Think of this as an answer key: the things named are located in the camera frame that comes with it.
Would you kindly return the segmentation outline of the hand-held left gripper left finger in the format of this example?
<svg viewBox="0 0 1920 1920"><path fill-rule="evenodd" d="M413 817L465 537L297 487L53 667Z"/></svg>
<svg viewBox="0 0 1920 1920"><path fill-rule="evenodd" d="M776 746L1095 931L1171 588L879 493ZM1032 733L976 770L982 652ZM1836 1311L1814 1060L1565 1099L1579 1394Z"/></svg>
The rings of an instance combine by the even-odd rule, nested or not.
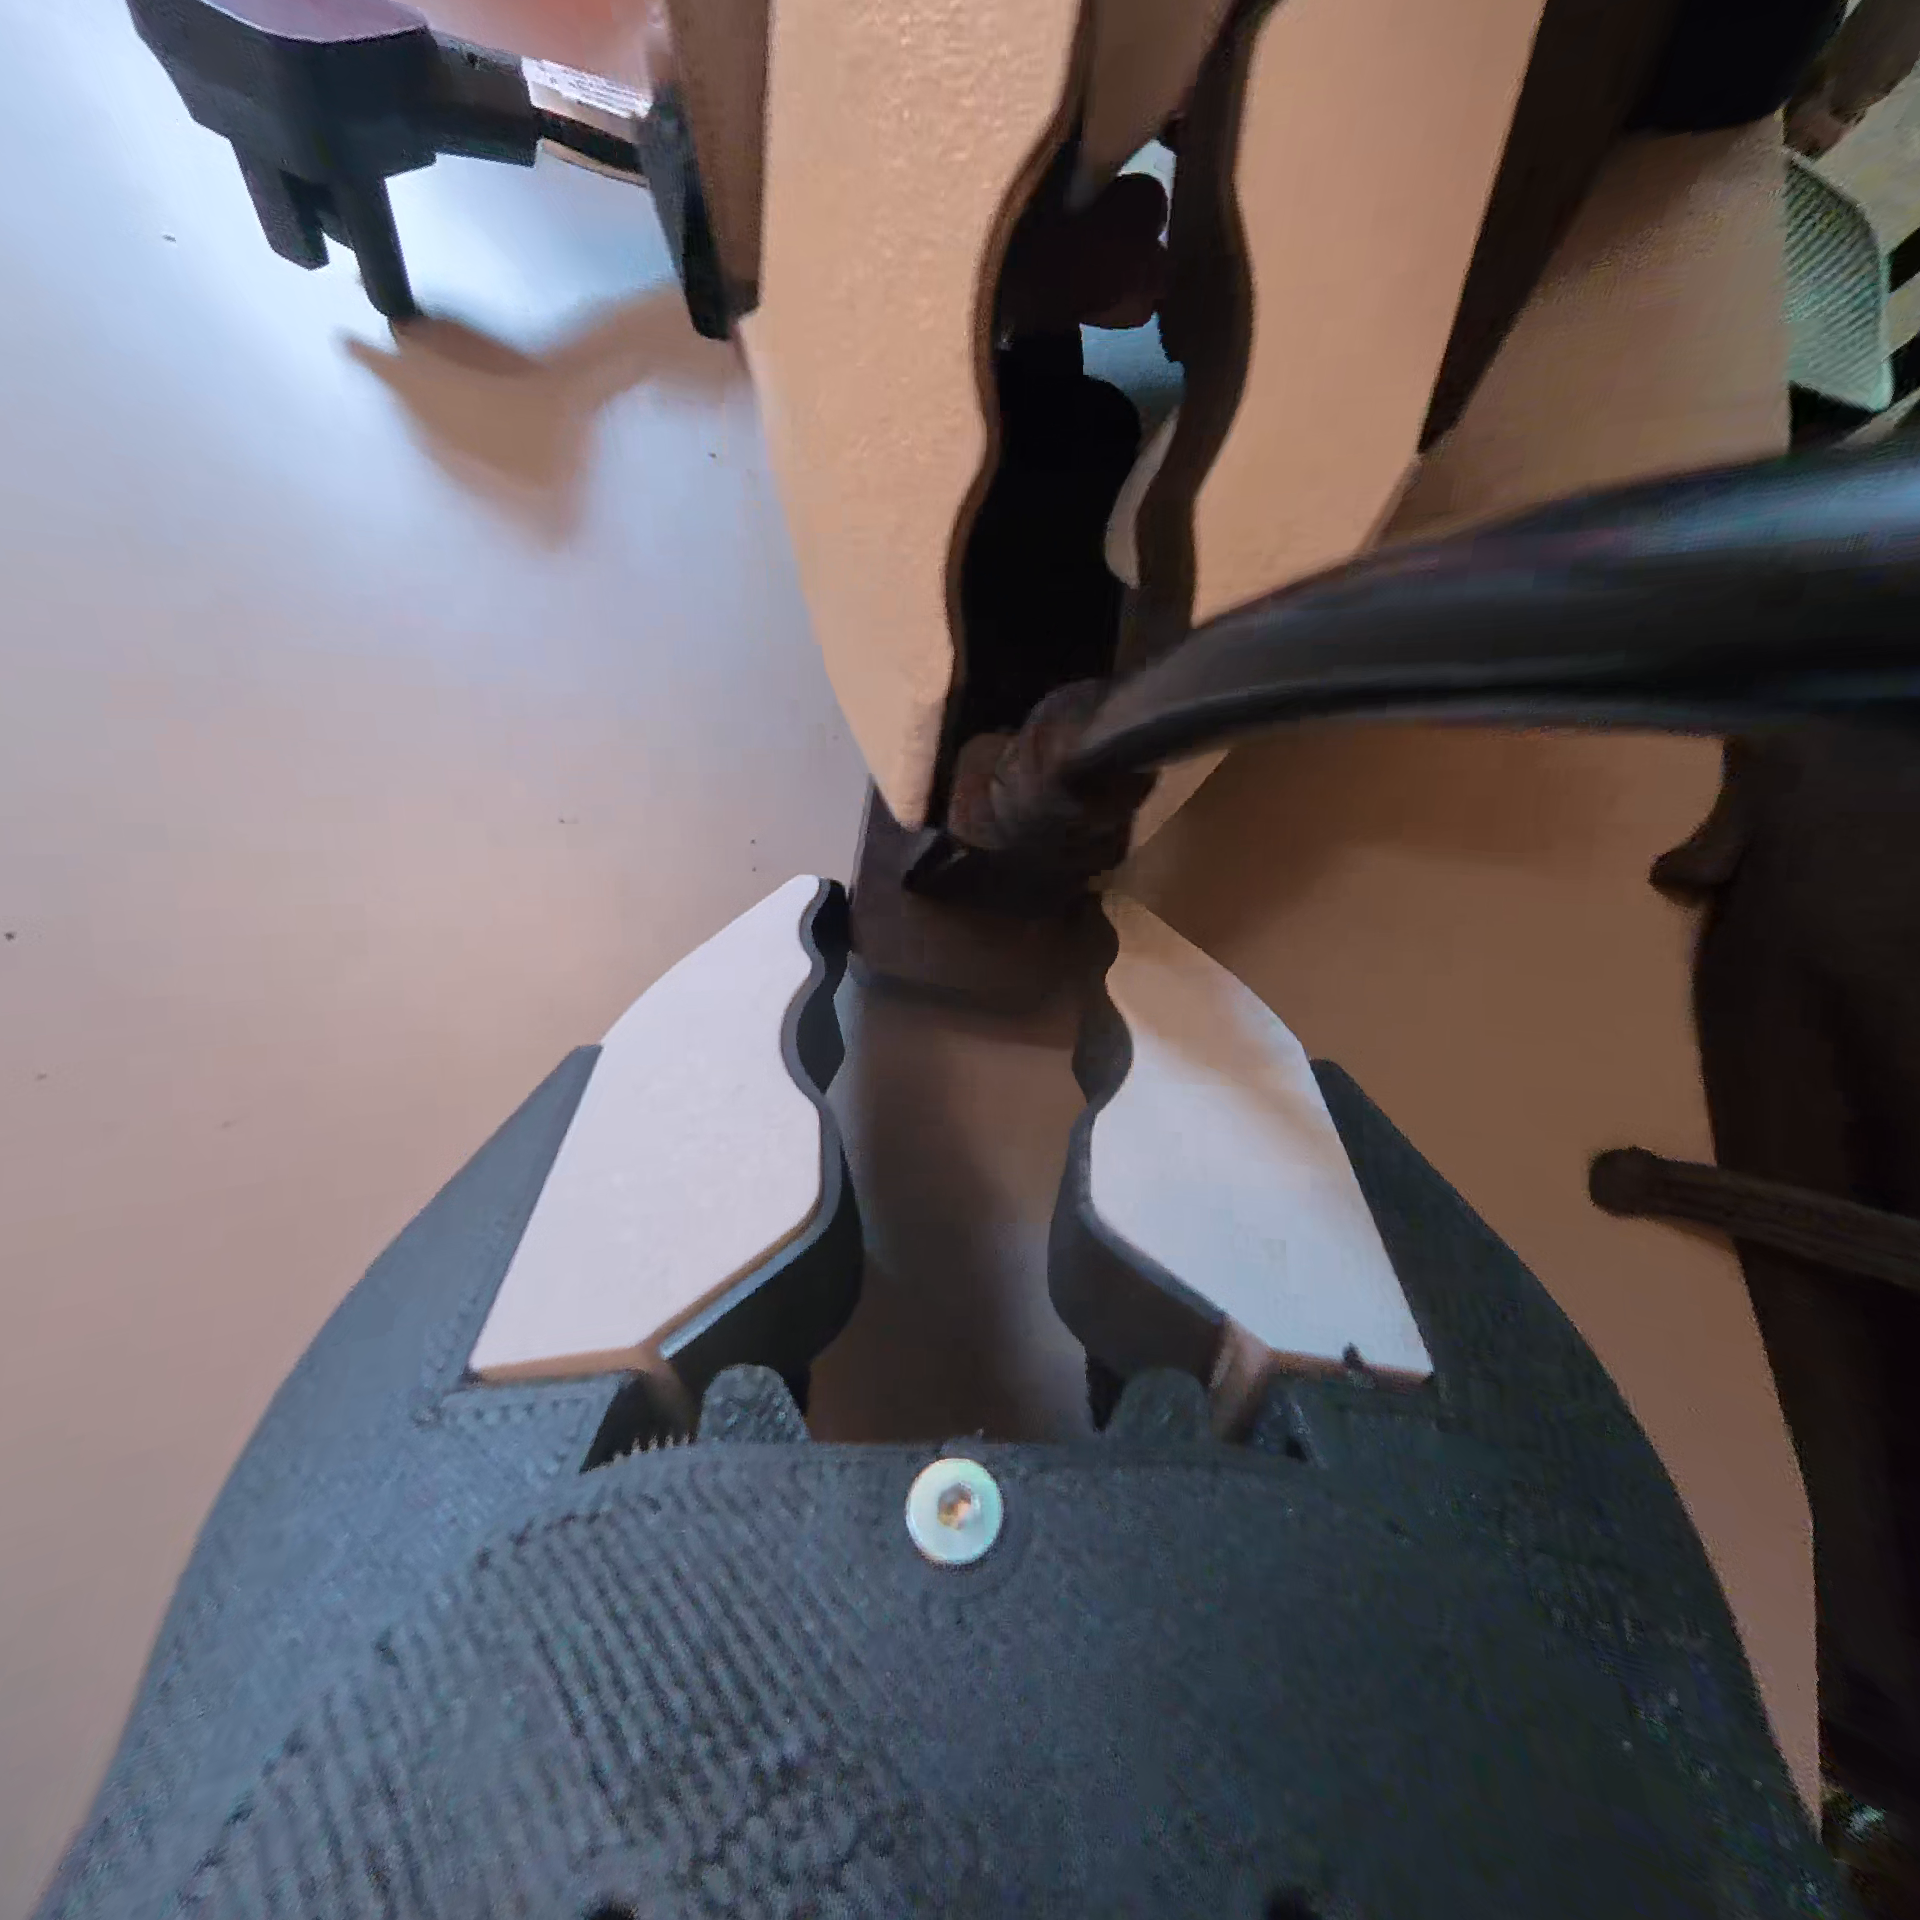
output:
<svg viewBox="0 0 1920 1920"><path fill-rule="evenodd" d="M862 1236L828 1107L848 892L798 875L603 1036L471 1346L485 1384L734 1364L792 1377L848 1323Z"/></svg>

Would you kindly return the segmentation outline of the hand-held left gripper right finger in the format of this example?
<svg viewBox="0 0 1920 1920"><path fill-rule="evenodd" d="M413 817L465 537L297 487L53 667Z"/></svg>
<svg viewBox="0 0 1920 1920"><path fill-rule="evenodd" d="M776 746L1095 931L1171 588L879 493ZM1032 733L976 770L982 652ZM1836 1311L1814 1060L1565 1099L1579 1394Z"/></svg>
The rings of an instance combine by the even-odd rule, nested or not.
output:
<svg viewBox="0 0 1920 1920"><path fill-rule="evenodd" d="M1104 901L1048 1299L1092 1402L1141 1373L1249 1410L1276 1377L1421 1385L1432 1359L1304 1048L1139 901Z"/></svg>

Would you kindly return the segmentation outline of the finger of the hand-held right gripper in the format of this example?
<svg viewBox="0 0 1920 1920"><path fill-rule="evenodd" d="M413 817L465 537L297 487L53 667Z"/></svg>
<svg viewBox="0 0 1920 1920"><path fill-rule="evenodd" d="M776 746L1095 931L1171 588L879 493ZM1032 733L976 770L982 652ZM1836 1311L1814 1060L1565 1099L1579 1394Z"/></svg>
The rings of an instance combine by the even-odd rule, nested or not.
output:
<svg viewBox="0 0 1920 1920"><path fill-rule="evenodd" d="M1121 679L1380 537L1423 432L1542 4L1241 4L1193 87L1161 312L1176 423Z"/></svg>
<svg viewBox="0 0 1920 1920"><path fill-rule="evenodd" d="M953 693L991 463L991 285L1064 132L1075 2L781 2L742 347L832 695L902 828Z"/></svg>

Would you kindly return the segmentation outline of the black power strip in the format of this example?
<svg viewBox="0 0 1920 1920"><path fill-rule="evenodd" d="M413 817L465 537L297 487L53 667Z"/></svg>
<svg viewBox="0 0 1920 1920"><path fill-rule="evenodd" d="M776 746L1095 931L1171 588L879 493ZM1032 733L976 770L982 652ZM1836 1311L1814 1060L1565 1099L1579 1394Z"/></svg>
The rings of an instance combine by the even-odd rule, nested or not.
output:
<svg viewBox="0 0 1920 1920"><path fill-rule="evenodd" d="M921 840L870 784L848 888L849 968L862 986L960 1012L1037 1018L1105 971L1118 943L1099 901L1022 920L927 898L904 888Z"/></svg>

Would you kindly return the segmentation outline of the pale green mesh chair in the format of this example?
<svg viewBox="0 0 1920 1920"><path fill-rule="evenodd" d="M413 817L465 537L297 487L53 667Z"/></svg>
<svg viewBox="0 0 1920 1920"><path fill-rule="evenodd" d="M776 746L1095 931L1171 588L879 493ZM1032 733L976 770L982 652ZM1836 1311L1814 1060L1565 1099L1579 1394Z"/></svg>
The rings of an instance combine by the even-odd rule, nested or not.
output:
<svg viewBox="0 0 1920 1920"><path fill-rule="evenodd" d="M1876 417L1892 402L1888 263L1865 209L1793 154L1783 179L1787 383Z"/></svg>

